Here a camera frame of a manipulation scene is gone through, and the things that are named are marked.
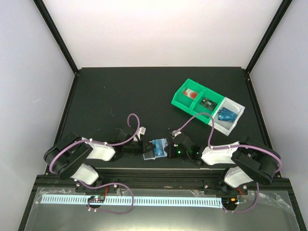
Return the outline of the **blue credit card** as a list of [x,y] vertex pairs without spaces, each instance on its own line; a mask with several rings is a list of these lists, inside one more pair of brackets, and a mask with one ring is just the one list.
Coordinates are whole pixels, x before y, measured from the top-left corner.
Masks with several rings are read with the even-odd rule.
[[233,115],[236,114],[235,112],[233,112],[233,111],[231,111],[231,110],[229,110],[229,109],[227,109],[225,107],[222,107],[218,112],[222,113],[222,114],[233,114]]

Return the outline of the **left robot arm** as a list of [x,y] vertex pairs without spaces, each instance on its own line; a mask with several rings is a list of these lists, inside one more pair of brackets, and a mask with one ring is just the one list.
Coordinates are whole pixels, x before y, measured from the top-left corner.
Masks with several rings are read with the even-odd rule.
[[103,188],[103,179],[99,177],[95,167],[87,165],[85,161],[94,159],[112,162],[122,158],[124,154],[141,155],[151,152],[155,145],[141,138],[144,133],[144,127],[140,127],[135,133],[134,129],[126,126],[115,139],[102,143],[70,133],[51,147],[43,158],[51,168],[50,172],[59,179],[82,181],[92,192],[98,192]]

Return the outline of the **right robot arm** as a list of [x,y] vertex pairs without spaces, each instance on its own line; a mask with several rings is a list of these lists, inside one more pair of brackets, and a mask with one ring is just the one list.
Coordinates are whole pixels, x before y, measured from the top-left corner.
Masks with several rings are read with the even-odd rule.
[[235,194],[250,182],[269,185],[282,168],[279,154],[250,137],[228,145],[203,147],[178,132],[164,152],[168,158],[186,159],[198,167],[227,165],[218,180],[205,182],[206,188],[224,195]]

